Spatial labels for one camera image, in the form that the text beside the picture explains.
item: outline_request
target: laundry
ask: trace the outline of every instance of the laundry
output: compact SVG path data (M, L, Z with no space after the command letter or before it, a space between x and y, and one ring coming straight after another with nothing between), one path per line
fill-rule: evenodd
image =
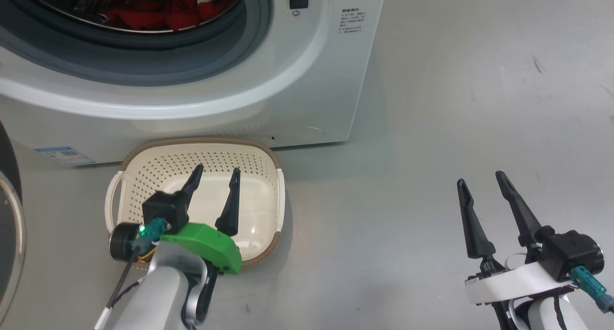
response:
M106 24L131 30L173 31L211 20L236 0L90 0Z

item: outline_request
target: label sticker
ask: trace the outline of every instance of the label sticker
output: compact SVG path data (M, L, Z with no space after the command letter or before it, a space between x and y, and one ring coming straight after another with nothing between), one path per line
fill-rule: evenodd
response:
M79 151L76 151L69 146L35 149L35 151L51 157L53 160L55 160L55 162L61 164L62 166L81 166L96 163L94 160L82 155L79 153Z
M366 13L359 7L342 10L342 19L339 23L339 33L360 33L362 31L362 23L365 21Z

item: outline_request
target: perforated basket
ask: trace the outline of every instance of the perforated basket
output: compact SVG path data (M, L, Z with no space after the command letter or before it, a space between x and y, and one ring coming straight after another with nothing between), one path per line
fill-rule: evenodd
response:
M285 183L279 161L273 151L257 142L182 138L150 142L132 151L107 190L107 230L110 233L115 227L112 208L120 182L117 223L143 223L143 202L158 190L180 190L198 164L204 165L204 172L188 209L190 222L213 227L224 209L232 171L239 168L239 232L233 240L241 252L243 266L257 264L275 249L285 210Z

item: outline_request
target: washing machine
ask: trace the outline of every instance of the washing machine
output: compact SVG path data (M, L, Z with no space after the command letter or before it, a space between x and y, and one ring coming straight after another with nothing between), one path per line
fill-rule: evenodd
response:
M347 140L383 0L225 2L143 28L92 0L0 0L0 121L67 166L160 138Z

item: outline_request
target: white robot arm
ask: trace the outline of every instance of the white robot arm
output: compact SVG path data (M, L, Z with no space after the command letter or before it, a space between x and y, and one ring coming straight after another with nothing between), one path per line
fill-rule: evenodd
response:
M196 166L180 191L158 191L145 201L143 225L120 223L113 230L109 251L127 265L94 330L105 328L115 304L135 286L139 289L115 330L194 330L207 315L217 276L239 273L241 253L231 236L239 226L241 171L235 168L230 177L228 199L213 229L189 223L187 214L203 169ZM132 263L144 254L152 257L147 276L119 293Z
M473 210L469 188L459 180L467 256L482 260L480 272L465 281L469 301L493 306L502 330L585 330L585 323L565 296L575 289L588 293L603 313L614 313L614 298L593 276L604 267L599 245L575 230L556 234L549 225L540 225L507 175L498 171L496 177L516 220L518 242L527 249L525 265L510 270L497 262L495 247ZM516 306L523 298L526 301Z

